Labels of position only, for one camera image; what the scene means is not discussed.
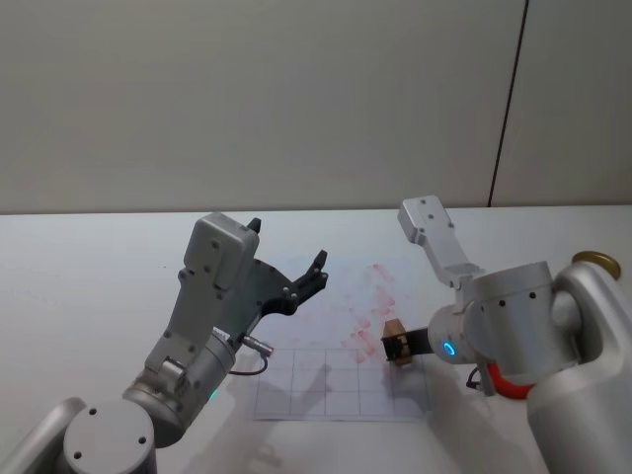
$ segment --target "white paper sheet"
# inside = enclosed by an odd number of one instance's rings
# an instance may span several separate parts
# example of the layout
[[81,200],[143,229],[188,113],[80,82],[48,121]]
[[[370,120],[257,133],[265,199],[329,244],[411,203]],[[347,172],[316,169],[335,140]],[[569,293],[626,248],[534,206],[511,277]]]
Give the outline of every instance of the white paper sheet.
[[[297,277],[309,259],[279,265]],[[327,288],[293,316],[270,315],[253,336],[276,348],[254,384],[257,420],[408,421],[430,410],[423,361],[385,361],[384,322],[420,326],[405,261],[330,259]]]

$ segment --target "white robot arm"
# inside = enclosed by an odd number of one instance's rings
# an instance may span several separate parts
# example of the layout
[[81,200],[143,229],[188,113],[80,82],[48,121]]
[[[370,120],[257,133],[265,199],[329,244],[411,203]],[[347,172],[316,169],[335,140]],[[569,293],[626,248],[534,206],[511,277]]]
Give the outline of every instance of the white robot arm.
[[576,263],[552,279],[539,262],[483,275],[436,197],[405,200],[399,220],[454,287],[456,303],[427,328],[384,338],[388,358],[433,353],[477,363],[488,395],[494,361],[508,381],[535,384],[528,422],[552,474],[629,473],[632,308],[610,274]]
[[[171,320],[122,400],[59,404],[0,464],[0,474],[155,474],[155,449],[178,441],[228,373],[265,370],[273,348],[250,336],[270,313],[294,314],[323,289],[321,251],[296,281],[255,259],[261,221],[221,213],[194,228]],[[264,366],[231,372],[247,346]]]

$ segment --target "small wooden block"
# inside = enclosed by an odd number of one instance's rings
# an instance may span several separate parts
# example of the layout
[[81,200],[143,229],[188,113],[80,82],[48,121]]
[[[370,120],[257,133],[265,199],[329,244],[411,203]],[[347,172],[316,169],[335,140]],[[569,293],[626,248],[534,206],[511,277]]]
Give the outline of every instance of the small wooden block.
[[395,365],[406,365],[412,363],[413,358],[410,356],[410,350],[408,349],[408,342],[406,341],[406,329],[399,319],[390,319],[384,323],[383,338],[391,338],[393,336],[400,336],[402,345],[404,346],[404,356],[393,360]]

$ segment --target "red ring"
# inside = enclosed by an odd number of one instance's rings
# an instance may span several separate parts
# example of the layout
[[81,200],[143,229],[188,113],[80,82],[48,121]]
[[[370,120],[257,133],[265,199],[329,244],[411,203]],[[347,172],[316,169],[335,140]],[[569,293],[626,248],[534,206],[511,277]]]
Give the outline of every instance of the red ring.
[[495,363],[488,364],[487,368],[490,372],[490,377],[492,377],[492,381],[494,382],[494,386],[496,387],[496,391],[504,397],[511,398],[513,400],[524,400],[526,395],[529,393],[529,390],[533,387],[533,385],[513,385],[511,382],[503,378],[501,371]]

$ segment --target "red stains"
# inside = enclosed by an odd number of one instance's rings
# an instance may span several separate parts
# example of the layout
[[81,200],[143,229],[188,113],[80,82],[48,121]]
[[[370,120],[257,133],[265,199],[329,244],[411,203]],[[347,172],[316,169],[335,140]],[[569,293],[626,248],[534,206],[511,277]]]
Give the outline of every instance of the red stains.
[[[378,272],[381,277],[386,281],[392,281],[393,276],[386,271],[379,264],[375,264],[367,268],[368,271],[374,270]],[[382,343],[379,337],[374,336],[370,332],[371,324],[381,324],[389,319],[396,318],[395,298],[391,295],[385,285],[377,284],[373,294],[373,307],[358,310],[351,306],[347,307],[347,312],[352,316],[355,324],[353,332],[349,334],[349,337],[340,342],[340,345],[344,349],[355,350],[355,361],[357,363],[363,363],[368,358],[384,359]]]
[[375,287],[375,307],[371,309],[371,315],[377,321],[384,323],[392,316],[395,299],[381,284]]
[[357,321],[364,329],[371,327],[371,322],[363,316],[359,318]]
[[381,264],[373,264],[371,267],[379,273],[379,275],[384,278],[384,281],[388,281],[389,283],[395,281],[395,276],[393,276],[386,267]]
[[395,304],[395,299],[393,299],[391,293],[381,284],[375,287],[375,299],[379,306],[388,307]]

